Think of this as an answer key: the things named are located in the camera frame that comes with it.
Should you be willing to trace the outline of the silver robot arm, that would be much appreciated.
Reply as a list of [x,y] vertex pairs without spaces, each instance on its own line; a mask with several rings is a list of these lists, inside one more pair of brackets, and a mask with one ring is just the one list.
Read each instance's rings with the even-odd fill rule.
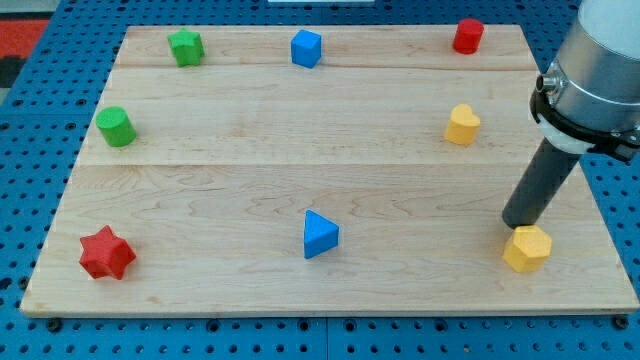
[[586,153],[621,162],[639,152],[639,0],[581,3],[530,112],[543,135],[502,212],[533,225]]

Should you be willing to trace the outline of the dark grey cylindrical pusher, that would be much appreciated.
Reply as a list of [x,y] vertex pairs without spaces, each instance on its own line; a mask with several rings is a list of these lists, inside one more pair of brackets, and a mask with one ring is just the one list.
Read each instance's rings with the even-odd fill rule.
[[579,159],[543,139],[502,211],[504,223],[535,225]]

